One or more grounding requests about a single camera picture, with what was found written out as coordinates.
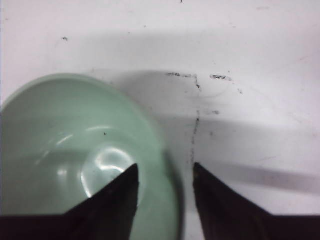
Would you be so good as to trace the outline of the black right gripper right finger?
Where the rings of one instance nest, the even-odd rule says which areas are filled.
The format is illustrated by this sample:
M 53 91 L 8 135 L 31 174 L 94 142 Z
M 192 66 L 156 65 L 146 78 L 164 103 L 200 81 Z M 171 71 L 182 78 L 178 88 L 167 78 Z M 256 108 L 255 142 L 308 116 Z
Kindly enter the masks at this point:
M 318 240 L 318 215 L 273 215 L 196 162 L 195 204 L 206 240 Z

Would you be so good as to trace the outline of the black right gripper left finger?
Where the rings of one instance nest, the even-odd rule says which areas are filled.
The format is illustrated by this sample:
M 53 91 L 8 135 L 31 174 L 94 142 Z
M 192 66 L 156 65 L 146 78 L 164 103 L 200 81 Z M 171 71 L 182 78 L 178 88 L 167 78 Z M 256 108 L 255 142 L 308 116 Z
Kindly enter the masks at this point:
M 63 214 L 7 215 L 2 240 L 128 240 L 138 208 L 139 168 L 133 164 L 91 198 Z

